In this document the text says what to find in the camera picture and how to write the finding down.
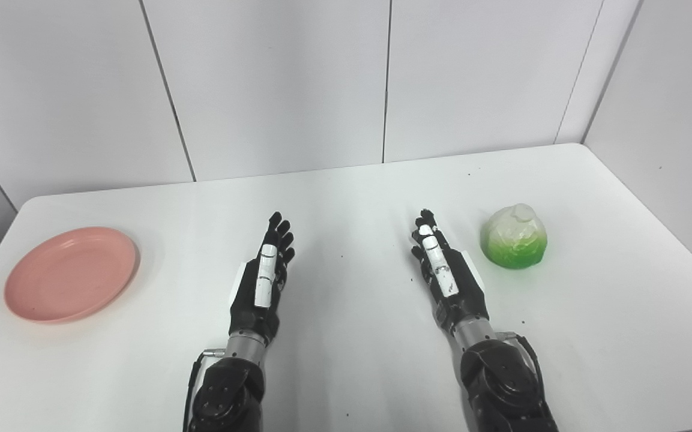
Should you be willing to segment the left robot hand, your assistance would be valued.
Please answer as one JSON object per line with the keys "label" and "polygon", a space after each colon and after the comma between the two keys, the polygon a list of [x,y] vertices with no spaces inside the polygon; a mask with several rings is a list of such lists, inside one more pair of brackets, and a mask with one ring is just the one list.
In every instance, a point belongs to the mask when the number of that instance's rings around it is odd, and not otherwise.
{"label": "left robot hand", "polygon": [[290,221],[277,211],[269,218],[257,256],[246,263],[230,308],[229,332],[252,332],[267,346],[279,331],[278,307],[295,257]]}

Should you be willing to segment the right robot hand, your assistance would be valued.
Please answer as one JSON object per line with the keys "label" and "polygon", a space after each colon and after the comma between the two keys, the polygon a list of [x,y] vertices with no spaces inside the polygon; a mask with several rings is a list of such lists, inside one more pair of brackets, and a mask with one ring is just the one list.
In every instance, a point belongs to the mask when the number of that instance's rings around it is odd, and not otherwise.
{"label": "right robot hand", "polygon": [[456,325],[468,320],[490,320],[482,287],[463,253],[453,249],[438,228],[431,210],[420,211],[411,238],[411,253],[430,288],[437,325],[452,334]]}

